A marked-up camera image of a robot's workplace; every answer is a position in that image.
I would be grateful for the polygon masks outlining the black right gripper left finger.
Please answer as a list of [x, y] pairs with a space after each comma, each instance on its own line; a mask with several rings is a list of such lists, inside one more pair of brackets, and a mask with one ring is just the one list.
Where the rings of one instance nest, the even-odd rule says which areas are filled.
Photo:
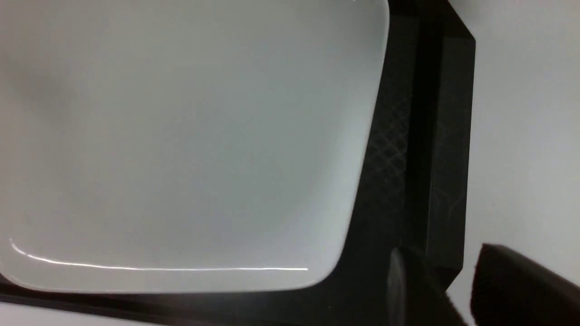
[[465, 326], [435, 271], [417, 250], [397, 247], [387, 279], [390, 326]]

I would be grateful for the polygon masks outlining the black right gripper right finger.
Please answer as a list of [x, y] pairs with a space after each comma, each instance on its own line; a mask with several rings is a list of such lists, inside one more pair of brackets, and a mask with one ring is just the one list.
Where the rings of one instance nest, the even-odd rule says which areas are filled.
[[478, 326], [577, 326], [580, 289], [507, 246], [483, 244], [470, 311]]

